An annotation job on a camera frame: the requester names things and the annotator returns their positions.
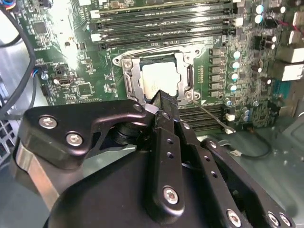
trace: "black metal arm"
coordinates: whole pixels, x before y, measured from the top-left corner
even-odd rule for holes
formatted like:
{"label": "black metal arm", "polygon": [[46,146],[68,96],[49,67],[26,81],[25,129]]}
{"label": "black metal arm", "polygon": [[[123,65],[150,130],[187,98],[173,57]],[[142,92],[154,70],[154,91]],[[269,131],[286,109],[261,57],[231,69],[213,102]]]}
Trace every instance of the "black metal arm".
{"label": "black metal arm", "polygon": [[[136,151],[83,178],[85,158],[128,144]],[[123,100],[28,110],[13,158],[15,178],[51,210],[49,228],[295,227],[216,141],[197,140],[163,91],[146,108]]]}

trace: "motherboard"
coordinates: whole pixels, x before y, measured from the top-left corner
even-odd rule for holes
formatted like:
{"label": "motherboard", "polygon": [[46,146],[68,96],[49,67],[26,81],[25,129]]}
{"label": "motherboard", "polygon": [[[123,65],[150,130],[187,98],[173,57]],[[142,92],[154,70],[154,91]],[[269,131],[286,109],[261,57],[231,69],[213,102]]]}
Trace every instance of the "motherboard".
{"label": "motherboard", "polygon": [[274,124],[304,67],[304,0],[19,0],[49,105],[163,90],[197,132]]}

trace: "blue cable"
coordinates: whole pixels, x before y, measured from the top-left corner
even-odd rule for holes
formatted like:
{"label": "blue cable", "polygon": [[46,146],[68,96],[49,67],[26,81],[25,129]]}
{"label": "blue cable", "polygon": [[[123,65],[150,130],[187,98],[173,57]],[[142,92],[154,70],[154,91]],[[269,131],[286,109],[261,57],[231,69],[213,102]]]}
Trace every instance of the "blue cable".
{"label": "blue cable", "polygon": [[35,70],[33,73],[33,77],[35,77],[35,74],[38,73],[38,70]]}
{"label": "blue cable", "polygon": [[14,1],[7,2],[6,0],[2,0],[2,3],[3,3],[3,5],[6,5],[6,6],[12,6],[15,2]]}

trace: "silver screw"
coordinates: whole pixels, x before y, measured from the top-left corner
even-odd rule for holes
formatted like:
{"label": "silver screw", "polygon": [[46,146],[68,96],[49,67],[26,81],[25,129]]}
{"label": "silver screw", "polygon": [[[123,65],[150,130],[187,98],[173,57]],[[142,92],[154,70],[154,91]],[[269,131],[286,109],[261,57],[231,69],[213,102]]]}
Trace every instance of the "silver screw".
{"label": "silver screw", "polygon": [[185,96],[186,96],[187,99],[190,99],[191,98],[191,93],[190,92],[186,92]]}
{"label": "silver screw", "polygon": [[217,145],[213,141],[210,141],[209,143],[214,149],[217,147]]}
{"label": "silver screw", "polygon": [[279,221],[276,219],[276,217],[273,215],[273,213],[269,212],[268,217],[276,226],[280,225]]}
{"label": "silver screw", "polygon": [[189,130],[190,129],[190,126],[187,124],[187,123],[182,123],[182,125],[184,125],[184,127]]}
{"label": "silver screw", "polygon": [[45,116],[39,119],[39,125],[47,129],[53,129],[57,126],[57,121],[52,117]]}
{"label": "silver screw", "polygon": [[132,66],[132,63],[129,62],[129,61],[127,61],[127,62],[124,63],[124,67],[125,68],[130,68],[131,66]]}
{"label": "silver screw", "polygon": [[70,133],[66,137],[66,142],[71,146],[80,146],[83,142],[83,139],[79,134]]}
{"label": "silver screw", "polygon": [[281,219],[283,220],[283,222],[284,222],[287,226],[291,227],[291,223],[290,223],[290,221],[288,220],[288,218],[286,218],[285,215],[280,214],[280,217],[281,217]]}
{"label": "silver screw", "polygon": [[137,110],[138,112],[141,112],[143,109],[139,104],[134,104],[133,107],[135,108],[135,110]]}
{"label": "silver screw", "polygon": [[259,103],[259,101],[254,101],[254,102],[252,103],[252,105],[253,105],[254,107],[258,107],[258,106],[260,105],[260,103]]}
{"label": "silver screw", "polygon": [[170,204],[177,204],[179,197],[172,188],[166,187],[163,189],[163,196]]}
{"label": "silver screw", "polygon": [[228,209],[227,216],[233,225],[235,225],[236,227],[241,227],[241,225],[242,225],[241,220],[239,219],[238,215],[233,210]]}
{"label": "silver screw", "polygon": [[48,74],[46,72],[42,72],[41,79],[42,80],[48,80]]}

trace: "cpu socket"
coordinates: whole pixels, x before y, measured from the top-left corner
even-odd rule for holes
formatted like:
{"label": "cpu socket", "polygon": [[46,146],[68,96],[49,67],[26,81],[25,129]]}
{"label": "cpu socket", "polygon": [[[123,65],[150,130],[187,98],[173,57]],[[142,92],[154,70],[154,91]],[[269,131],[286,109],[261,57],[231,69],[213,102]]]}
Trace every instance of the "cpu socket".
{"label": "cpu socket", "polygon": [[158,90],[176,97],[179,105],[200,99],[194,91],[194,58],[201,46],[171,46],[127,51],[113,59],[123,69],[127,97],[149,102]]}

